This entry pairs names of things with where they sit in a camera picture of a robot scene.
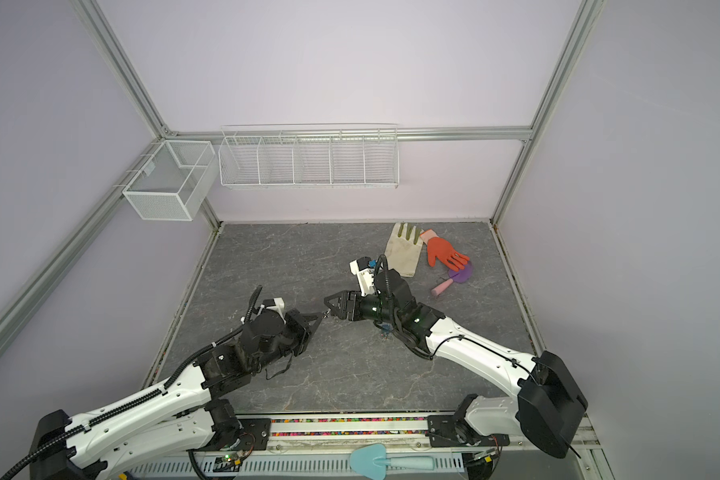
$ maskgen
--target black metal bracket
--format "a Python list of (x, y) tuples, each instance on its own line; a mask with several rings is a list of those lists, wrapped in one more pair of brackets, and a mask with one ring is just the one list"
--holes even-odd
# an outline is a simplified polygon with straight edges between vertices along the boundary
[(234, 450), (247, 452), (251, 448), (251, 442), (253, 442), (254, 450), (266, 450), (272, 419), (240, 418), (240, 423), (242, 424), (242, 434), (240, 435), (240, 443), (234, 447)]
[(342, 290), (323, 299), (323, 304), (330, 310), (331, 314), (341, 320), (355, 322), (362, 320), (360, 316), (360, 299), (362, 294), (351, 290)]
[(509, 445), (509, 436), (497, 433), (489, 436), (466, 438), (460, 422), (451, 415), (430, 415), (427, 417), (427, 436), (433, 447), (499, 447)]

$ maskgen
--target gray marble surface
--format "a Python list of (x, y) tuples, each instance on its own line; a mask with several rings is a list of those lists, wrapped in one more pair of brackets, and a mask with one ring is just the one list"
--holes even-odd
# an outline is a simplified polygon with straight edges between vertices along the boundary
[[(439, 298), (430, 289), (448, 278), (432, 268), (422, 249), (408, 279), (417, 300), (445, 312), (464, 327), (512, 349), (530, 352), (530, 341), (501, 258), (482, 223), (426, 224), (474, 264), (469, 282)], [(324, 311), (323, 297), (356, 290), (349, 262), (383, 253), (392, 224), (226, 225), (206, 265), (160, 378), (192, 352), (240, 324), (257, 284), (260, 299), (281, 296), (286, 309)], [(270, 375), (286, 360), (269, 366)], [(325, 319), (307, 351), (288, 372), (266, 380), (263, 372), (227, 397), (238, 413), (284, 411), (453, 410), (465, 395), (502, 392), (465, 368), (436, 358), (423, 360), (393, 337), (383, 339), (370, 322)]]

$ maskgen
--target white wire basket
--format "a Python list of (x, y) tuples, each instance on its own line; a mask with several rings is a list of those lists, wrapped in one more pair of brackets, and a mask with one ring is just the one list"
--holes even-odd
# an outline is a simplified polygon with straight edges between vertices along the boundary
[(144, 220), (192, 220), (219, 171), (209, 141), (164, 140), (123, 195)]
[(219, 146), (221, 183), (229, 188), (397, 187), (393, 128), (227, 132)]

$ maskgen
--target mounting plate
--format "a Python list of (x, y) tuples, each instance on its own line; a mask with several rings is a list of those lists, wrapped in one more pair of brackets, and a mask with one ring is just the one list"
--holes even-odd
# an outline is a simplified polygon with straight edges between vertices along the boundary
[[(254, 437), (254, 450), (266, 450), (266, 444), (269, 441), (269, 428), (272, 426), (271, 418), (240, 418), (242, 430), (244, 433), (250, 433)], [(237, 444), (235, 450), (247, 451), (251, 447), (251, 436), (242, 435), (240, 443)]]
[[(456, 433), (456, 422), (450, 415), (430, 415), (427, 417), (427, 436), (429, 443), (433, 447), (463, 447), (464, 442), (458, 439)], [(496, 446), (498, 441), (499, 447), (509, 445), (509, 435), (495, 434), (487, 437), (480, 437), (480, 442), (476, 445), (480, 447)]]

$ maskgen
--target aluminum rail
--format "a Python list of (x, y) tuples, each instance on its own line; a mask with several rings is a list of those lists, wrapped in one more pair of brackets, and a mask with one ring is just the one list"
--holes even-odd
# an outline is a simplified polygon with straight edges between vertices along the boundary
[(563, 53), (560, 56), (560, 60), (557, 61), (557, 66), (555, 67), (554, 73), (552, 73), (552, 79), (547, 85), (547, 90), (541, 99), (534, 121), (530, 124), (530, 129), (533, 133), (520, 150), (520, 154), (514, 163), (504, 190), (501, 192), (501, 197), (499, 197), (499, 202), (496, 205), (494, 214), (490, 218), (494, 225), (500, 225), (501, 217), (504, 216), (509, 201), (515, 189), (518, 187), (520, 178), (522, 178), (523, 171), (528, 165), (528, 159), (530, 159), (530, 156), (533, 154), (538, 140), (547, 127), (549, 120), (552, 118), (552, 113), (557, 105), (557, 101), (560, 100), (566, 82), (568, 82), (568, 78), (570, 78), (574, 67), (576, 67), (576, 62), (578, 62), (579, 56), (581, 56), (586, 39), (592, 31), (595, 21), (600, 16), (604, 3), (605, 0), (584, 0), (579, 7), (576, 20), (574, 20), (574, 25), (571, 27), (568, 39), (563, 47)]
[[(528, 140), (532, 135), (530, 127), (445, 127), (445, 128), (368, 128), (368, 129), (327, 129), (327, 130), (239, 130), (239, 136), (253, 137), (325, 137), (328, 135), (368, 136), (396, 134), (398, 141), (423, 140)], [(172, 137), (176, 140), (210, 140), (220, 142), (225, 136), (235, 133), (229, 129), (207, 132), (179, 132)]]
[(99, 232), (110, 222), (118, 206), (125, 200), (121, 185), (125, 185), (135, 175), (133, 170), (138, 170), (148, 161), (159, 144), (160, 142), (155, 139), (144, 149), (129, 171), (125, 172), (120, 181), (116, 183), (119, 186), (110, 188), (109, 193), (77, 225), (74, 232), (27, 280), (21, 291), (0, 312), (0, 356), (54, 291), (56, 285), (85, 253), (88, 245), (93, 243)]

